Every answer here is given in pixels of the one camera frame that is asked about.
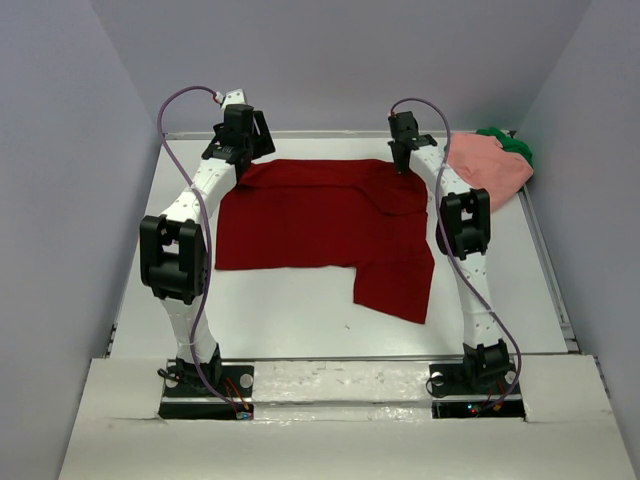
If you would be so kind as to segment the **dark red t shirt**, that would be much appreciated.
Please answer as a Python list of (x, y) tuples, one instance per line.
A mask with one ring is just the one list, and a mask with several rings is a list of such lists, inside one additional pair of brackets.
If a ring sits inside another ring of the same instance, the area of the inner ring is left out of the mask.
[(427, 187), (377, 159), (255, 164), (221, 202), (215, 266), (355, 271), (353, 301), (422, 324), (435, 262)]

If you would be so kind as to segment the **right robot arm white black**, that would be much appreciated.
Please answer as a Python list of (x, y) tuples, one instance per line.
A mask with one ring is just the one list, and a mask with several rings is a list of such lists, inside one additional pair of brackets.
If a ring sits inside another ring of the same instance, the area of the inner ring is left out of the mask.
[(447, 131), (443, 157), (437, 142), (419, 132), (410, 111), (388, 117), (394, 166), (399, 173), (417, 174), (432, 193), (437, 215), (436, 242), (455, 274), (463, 314), (463, 358), (433, 374), (427, 385), (436, 398), (488, 395), (504, 398), (514, 390), (508, 378), (518, 372), (508, 351), (512, 336), (490, 305), (486, 253), (491, 239), (490, 196), (475, 189), (448, 165), (452, 135)]

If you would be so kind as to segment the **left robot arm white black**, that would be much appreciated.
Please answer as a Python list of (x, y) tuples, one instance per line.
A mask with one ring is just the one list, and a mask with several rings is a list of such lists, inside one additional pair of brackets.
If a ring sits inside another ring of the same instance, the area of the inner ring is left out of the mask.
[(245, 102), (225, 106), (195, 174), (174, 164), (185, 189), (139, 226), (141, 281), (161, 301), (177, 344), (175, 371), (165, 377), (201, 395), (219, 397), (223, 378), (220, 347), (204, 311), (213, 256), (210, 218), (252, 161), (274, 150), (262, 111)]

